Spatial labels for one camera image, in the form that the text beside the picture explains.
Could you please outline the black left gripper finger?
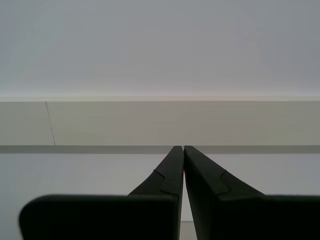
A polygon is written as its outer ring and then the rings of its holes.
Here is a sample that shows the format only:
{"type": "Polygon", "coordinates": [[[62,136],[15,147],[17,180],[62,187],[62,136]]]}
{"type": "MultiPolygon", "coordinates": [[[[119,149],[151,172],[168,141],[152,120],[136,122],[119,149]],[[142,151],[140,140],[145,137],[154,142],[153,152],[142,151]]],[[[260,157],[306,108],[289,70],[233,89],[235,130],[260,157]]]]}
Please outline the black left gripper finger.
{"type": "Polygon", "coordinates": [[[44,195],[28,202],[18,223],[25,240],[177,240],[184,152],[174,146],[128,195],[44,195]]]}
{"type": "Polygon", "coordinates": [[[317,240],[320,198],[267,195],[193,146],[184,147],[184,174],[199,240],[317,240]]]}

